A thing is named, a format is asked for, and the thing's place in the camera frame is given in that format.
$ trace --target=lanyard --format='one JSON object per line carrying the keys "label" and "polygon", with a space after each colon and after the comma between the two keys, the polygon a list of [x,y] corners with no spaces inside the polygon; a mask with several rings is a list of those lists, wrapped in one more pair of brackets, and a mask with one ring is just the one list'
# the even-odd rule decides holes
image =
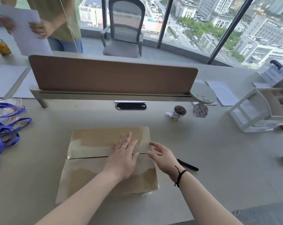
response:
{"label": "lanyard", "polygon": [[[13,116],[19,115],[19,114],[26,111],[26,108],[24,106],[15,106],[15,105],[12,105],[12,104],[6,103],[6,102],[0,102],[0,109],[2,109],[2,108],[3,109],[4,108],[12,108],[14,111],[12,113],[0,116],[0,118],[13,117]],[[15,128],[16,124],[18,124],[19,122],[23,122],[23,121],[27,121],[26,124]],[[19,141],[20,136],[17,133],[17,131],[19,129],[25,127],[26,125],[28,125],[31,122],[32,122],[32,119],[29,118],[29,117],[20,118],[17,121],[14,121],[14,122],[12,122],[11,124],[8,124],[8,125],[3,125],[0,122],[0,154],[4,151],[4,149],[6,147],[13,146]],[[1,139],[4,134],[8,135],[8,139],[5,140],[5,141],[3,141]]]}

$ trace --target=street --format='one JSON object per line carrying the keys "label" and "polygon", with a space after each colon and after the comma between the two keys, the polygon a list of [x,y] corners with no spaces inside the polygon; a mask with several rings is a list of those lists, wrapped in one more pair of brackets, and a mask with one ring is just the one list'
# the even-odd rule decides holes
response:
{"label": "street", "polygon": [[[160,7],[160,9],[162,10],[162,12],[165,14],[166,12],[166,7],[164,7],[162,5],[162,3],[160,3],[160,0],[155,0],[157,1],[158,3],[158,6]],[[169,23],[169,26],[173,29],[173,30],[176,30],[177,32],[177,35],[179,35],[178,37],[178,40],[176,40],[176,43],[179,43],[181,44],[182,46],[184,47],[187,47],[189,49],[195,49],[192,44],[190,44],[190,42],[188,41],[187,37],[185,36],[185,34],[183,34],[183,28],[177,24],[177,22],[175,22],[172,17],[169,15],[168,17],[168,21],[170,22]]]}

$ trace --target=mesh chair back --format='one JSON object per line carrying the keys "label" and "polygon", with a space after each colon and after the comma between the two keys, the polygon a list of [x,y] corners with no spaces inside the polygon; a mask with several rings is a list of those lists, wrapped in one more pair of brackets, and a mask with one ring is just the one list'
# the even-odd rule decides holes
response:
{"label": "mesh chair back", "polygon": [[111,38],[138,43],[144,21],[145,6],[140,0],[109,0]]}

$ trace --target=chair seat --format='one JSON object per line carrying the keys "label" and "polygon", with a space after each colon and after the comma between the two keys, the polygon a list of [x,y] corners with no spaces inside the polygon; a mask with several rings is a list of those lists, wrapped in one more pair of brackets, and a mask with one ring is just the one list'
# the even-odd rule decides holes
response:
{"label": "chair seat", "polygon": [[125,43],[111,39],[104,47],[103,55],[124,58],[139,58],[139,48],[137,44]]}

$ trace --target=jeans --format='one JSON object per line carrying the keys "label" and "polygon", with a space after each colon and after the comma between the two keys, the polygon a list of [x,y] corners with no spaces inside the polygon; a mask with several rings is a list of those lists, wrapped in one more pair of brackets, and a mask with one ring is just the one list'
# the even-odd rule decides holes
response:
{"label": "jeans", "polygon": [[53,37],[48,37],[48,41],[53,51],[65,51],[65,52],[73,52],[73,53],[83,53],[82,41],[80,39],[76,39],[74,42],[67,42],[63,40],[58,40]]}

